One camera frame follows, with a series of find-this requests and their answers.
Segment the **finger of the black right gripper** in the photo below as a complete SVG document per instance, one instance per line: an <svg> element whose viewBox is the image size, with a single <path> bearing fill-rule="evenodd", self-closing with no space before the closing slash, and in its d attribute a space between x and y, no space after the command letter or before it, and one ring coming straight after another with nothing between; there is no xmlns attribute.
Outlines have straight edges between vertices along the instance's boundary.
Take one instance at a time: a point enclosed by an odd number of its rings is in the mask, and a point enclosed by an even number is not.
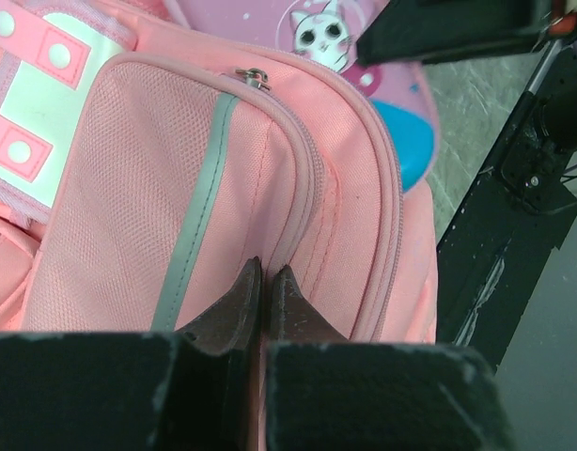
<svg viewBox="0 0 577 451"><path fill-rule="evenodd" d="M533 53L548 39L551 1L389 2L356 41L362 66Z"/></svg>

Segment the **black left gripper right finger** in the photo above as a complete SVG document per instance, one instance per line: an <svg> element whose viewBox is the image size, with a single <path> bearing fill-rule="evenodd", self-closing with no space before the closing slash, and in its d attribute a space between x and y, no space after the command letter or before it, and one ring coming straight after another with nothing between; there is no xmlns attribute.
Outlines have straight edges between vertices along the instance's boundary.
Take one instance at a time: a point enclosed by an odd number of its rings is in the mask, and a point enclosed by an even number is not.
<svg viewBox="0 0 577 451"><path fill-rule="evenodd" d="M346 343L348 339L302 294L292 268L285 265L273 280L269 337L291 343Z"/></svg>

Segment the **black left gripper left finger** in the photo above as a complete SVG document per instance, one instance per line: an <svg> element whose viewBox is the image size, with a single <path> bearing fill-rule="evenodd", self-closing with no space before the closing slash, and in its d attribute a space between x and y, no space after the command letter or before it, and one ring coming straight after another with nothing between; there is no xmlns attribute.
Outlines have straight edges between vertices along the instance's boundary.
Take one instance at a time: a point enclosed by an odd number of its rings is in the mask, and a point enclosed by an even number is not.
<svg viewBox="0 0 577 451"><path fill-rule="evenodd" d="M251 359L259 331L261 290L260 260L250 258L229 291L177 331L179 354L190 360Z"/></svg>

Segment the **pink blue pencil case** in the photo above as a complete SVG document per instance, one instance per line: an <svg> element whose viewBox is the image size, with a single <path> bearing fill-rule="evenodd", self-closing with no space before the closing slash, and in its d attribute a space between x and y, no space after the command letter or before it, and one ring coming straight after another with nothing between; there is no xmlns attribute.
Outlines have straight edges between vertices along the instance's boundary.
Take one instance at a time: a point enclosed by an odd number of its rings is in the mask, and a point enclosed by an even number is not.
<svg viewBox="0 0 577 451"><path fill-rule="evenodd" d="M356 40L384 1L167 1L172 20L225 39L297 54L341 74L367 96L394 142L403 189L429 171L436 146L436 108L420 65L363 67Z"/></svg>

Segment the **pink student backpack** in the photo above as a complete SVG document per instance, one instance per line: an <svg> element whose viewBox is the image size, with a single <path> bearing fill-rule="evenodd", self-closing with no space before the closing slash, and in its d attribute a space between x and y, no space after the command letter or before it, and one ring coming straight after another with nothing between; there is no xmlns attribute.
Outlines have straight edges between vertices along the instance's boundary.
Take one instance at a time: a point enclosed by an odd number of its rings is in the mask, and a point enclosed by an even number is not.
<svg viewBox="0 0 577 451"><path fill-rule="evenodd" d="M176 330L257 257L349 339L433 342L430 187L371 100L165 2L0 1L0 331Z"/></svg>

